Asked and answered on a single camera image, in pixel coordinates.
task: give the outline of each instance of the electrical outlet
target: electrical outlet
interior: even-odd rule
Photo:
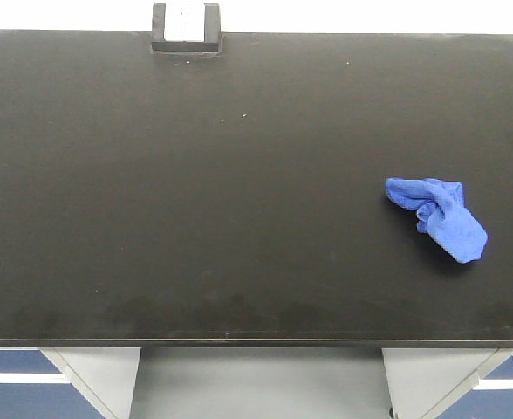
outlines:
[[[166,41],[204,42],[204,3],[166,3]]]

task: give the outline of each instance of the black countertop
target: black countertop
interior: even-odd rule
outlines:
[[[150,344],[513,347],[513,37],[0,31],[0,345]]]

